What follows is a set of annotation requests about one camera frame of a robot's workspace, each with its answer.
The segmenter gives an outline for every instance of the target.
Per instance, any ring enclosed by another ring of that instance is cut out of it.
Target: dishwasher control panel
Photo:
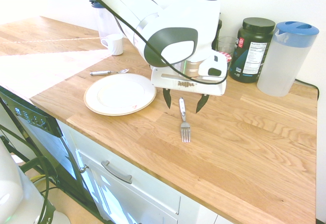
[[[51,135],[62,137],[61,130],[54,117],[4,88],[0,89],[0,97],[14,115],[23,118],[32,126],[38,127]]]

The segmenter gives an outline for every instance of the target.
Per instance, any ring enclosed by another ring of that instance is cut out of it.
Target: protein powder container
[[[246,18],[239,29],[230,76],[240,82],[258,80],[264,64],[275,22],[264,18]]]

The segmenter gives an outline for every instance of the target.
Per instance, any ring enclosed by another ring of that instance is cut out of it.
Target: dishwasher
[[[17,128],[22,126],[34,142],[34,145],[29,145],[29,147],[36,147],[38,152],[47,157],[56,169],[60,188],[103,223],[113,223],[112,220],[104,220],[101,217],[98,211],[98,203],[94,202],[92,193],[89,192],[82,178],[80,172],[82,170],[74,159],[72,153],[75,151],[74,145],[67,142],[56,119],[1,86],[0,98],[1,108],[5,109],[10,118],[15,117],[17,119],[13,118]],[[21,138],[20,135],[13,133],[4,126],[1,128],[9,135]],[[33,151],[28,150],[29,147],[23,145],[24,143],[26,144],[23,140],[17,140],[11,145],[15,149],[20,149],[21,152],[18,154],[24,161],[29,161],[36,155]]]

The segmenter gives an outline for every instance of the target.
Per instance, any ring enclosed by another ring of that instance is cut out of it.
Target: white mug
[[[111,51],[112,55],[123,53],[123,35],[111,34],[101,39],[101,44]]]

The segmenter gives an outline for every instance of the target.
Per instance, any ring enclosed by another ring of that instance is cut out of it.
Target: nutrition label
[[[258,74],[266,47],[267,43],[252,42],[250,44],[243,74]]]

